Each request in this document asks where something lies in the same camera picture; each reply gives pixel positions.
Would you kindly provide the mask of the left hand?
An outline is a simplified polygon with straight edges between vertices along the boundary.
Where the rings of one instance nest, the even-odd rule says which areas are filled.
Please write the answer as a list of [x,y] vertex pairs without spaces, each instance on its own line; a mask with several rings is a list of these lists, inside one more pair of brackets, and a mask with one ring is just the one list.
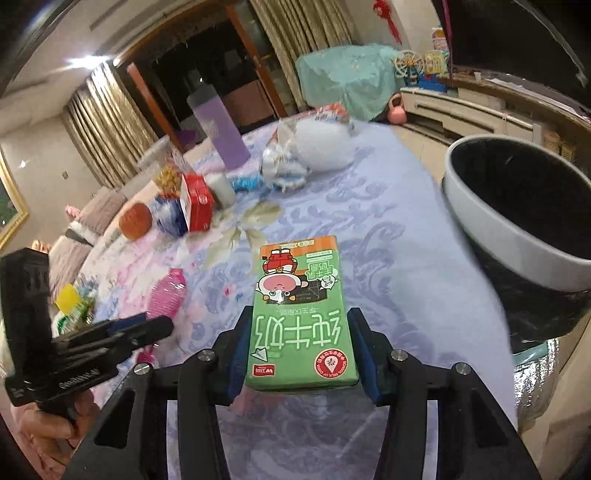
[[30,403],[16,408],[20,415],[17,425],[40,453],[65,466],[73,455],[73,448],[85,437],[100,412],[90,390],[77,395],[74,410],[77,417],[71,423]]

